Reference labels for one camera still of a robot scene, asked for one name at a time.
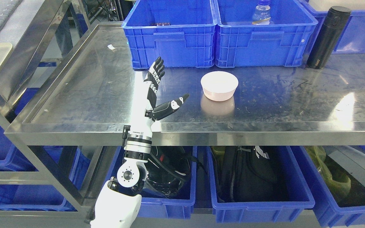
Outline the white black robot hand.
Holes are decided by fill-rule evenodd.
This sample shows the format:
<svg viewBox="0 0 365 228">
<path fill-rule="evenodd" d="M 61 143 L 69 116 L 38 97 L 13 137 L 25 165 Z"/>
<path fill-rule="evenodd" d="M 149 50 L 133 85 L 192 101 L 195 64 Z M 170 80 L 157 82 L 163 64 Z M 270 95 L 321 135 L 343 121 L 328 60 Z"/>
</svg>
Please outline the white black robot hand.
<svg viewBox="0 0 365 228">
<path fill-rule="evenodd" d="M 131 109 L 129 134 L 138 137 L 152 137 L 152 124 L 177 112 L 188 99 L 189 94 L 187 93 L 157 105 L 157 92 L 164 75 L 164 59 L 158 56 L 149 67 L 145 78 L 141 79 L 134 89 L 136 96 Z"/>
</svg>

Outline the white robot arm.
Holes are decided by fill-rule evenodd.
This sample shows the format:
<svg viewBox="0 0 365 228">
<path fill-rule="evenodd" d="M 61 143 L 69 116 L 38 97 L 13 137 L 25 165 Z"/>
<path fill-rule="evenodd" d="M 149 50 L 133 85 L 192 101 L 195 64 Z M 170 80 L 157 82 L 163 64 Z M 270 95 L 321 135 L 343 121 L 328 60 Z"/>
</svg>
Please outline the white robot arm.
<svg viewBox="0 0 365 228">
<path fill-rule="evenodd" d="M 124 162 L 102 187 L 94 207 L 92 228 L 130 228 L 141 207 L 141 190 L 148 171 L 151 132 L 136 132 L 130 125 L 123 128 Z"/>
</svg>

